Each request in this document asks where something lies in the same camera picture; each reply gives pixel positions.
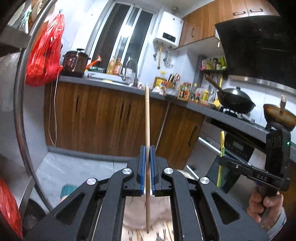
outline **white cable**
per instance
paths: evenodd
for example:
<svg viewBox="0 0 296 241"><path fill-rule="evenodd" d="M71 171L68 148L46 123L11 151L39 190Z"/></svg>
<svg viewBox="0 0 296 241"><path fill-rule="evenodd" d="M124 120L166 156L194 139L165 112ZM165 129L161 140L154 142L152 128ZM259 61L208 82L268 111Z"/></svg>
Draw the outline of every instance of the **white cable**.
<svg viewBox="0 0 296 241"><path fill-rule="evenodd" d="M56 113L56 106L55 106L55 99L56 99L56 93L57 93L57 82L56 82L56 87L54 91L54 121L55 121L55 143L52 140L52 136L50 134L50 112L51 112L51 103L52 103L52 86L50 89L50 99L49 99L49 120L48 120L48 133L49 133L49 138L54 147L57 145L57 113Z"/></svg>

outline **range hood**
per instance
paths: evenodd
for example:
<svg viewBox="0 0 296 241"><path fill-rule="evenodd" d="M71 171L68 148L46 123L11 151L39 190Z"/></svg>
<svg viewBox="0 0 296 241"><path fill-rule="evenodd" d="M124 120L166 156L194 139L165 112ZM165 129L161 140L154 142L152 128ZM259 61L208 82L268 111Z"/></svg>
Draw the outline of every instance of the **range hood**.
<svg viewBox="0 0 296 241"><path fill-rule="evenodd" d="M281 17L254 16L215 25L228 74L272 81L296 89L296 58Z"/></svg>

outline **wok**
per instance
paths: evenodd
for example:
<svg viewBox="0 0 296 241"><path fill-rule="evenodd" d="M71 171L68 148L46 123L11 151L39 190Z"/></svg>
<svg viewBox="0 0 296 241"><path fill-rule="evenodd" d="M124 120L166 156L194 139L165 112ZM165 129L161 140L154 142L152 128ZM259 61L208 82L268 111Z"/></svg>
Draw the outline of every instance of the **wok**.
<svg viewBox="0 0 296 241"><path fill-rule="evenodd" d="M280 107L273 104L264 104L264 117L267 122L266 130L270 131L271 127L275 129L286 129L292 131L296 126L296 116L285 109L287 97L281 95Z"/></svg>
<svg viewBox="0 0 296 241"><path fill-rule="evenodd" d="M256 106L251 98L240 87L222 89L212 78L205 75L205 79L209 81L219 91L217 92L218 100L225 108L238 113L247 114Z"/></svg>

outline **teal object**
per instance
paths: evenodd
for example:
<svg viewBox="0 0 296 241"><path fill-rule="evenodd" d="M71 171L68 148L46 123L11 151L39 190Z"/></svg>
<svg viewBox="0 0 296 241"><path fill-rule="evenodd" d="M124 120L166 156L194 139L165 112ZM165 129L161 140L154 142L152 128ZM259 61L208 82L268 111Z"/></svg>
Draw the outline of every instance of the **teal object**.
<svg viewBox="0 0 296 241"><path fill-rule="evenodd" d="M73 186L73 185L69 185L69 184L66 184L62 187L62 191L61 191L61 199L64 197L64 196L69 196L72 192L74 192L75 190L77 189L76 186Z"/></svg>

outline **wok handle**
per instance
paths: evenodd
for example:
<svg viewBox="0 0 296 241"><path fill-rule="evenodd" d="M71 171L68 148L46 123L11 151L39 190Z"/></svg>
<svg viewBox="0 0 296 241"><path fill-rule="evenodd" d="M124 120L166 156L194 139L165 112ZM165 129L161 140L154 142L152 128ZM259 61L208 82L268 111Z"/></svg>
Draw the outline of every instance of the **wok handle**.
<svg viewBox="0 0 296 241"><path fill-rule="evenodd" d="M217 88L219 91L223 91L222 88L207 74L205 75L205 79L209 81L215 88Z"/></svg>
<svg viewBox="0 0 296 241"><path fill-rule="evenodd" d="M281 95L281 103L279 105L281 113L283 113L285 111L286 103L287 103L287 96Z"/></svg>

